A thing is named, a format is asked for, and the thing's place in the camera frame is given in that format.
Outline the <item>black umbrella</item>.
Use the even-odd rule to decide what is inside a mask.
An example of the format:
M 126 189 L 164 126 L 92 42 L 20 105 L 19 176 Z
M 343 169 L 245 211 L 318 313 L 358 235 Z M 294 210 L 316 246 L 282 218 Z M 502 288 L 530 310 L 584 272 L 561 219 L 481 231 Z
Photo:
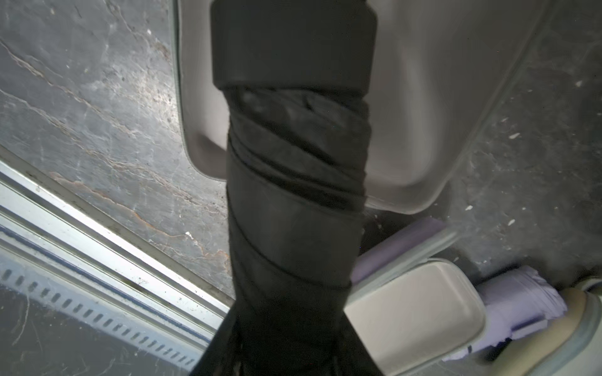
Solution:
M 377 18 L 364 1 L 214 1 L 235 302 L 195 375 L 378 375 L 344 307 L 362 240 Z

